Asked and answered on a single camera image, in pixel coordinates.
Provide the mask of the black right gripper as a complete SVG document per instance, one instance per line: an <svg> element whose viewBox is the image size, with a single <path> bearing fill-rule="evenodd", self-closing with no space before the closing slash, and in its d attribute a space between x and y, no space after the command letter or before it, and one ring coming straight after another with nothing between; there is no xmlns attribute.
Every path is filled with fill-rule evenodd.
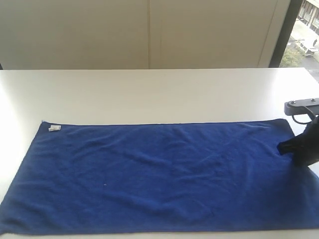
<svg viewBox="0 0 319 239"><path fill-rule="evenodd" d="M294 153L298 166L310 166L319 161L319 123L312 122L303 133L277 145L280 155Z"/></svg>

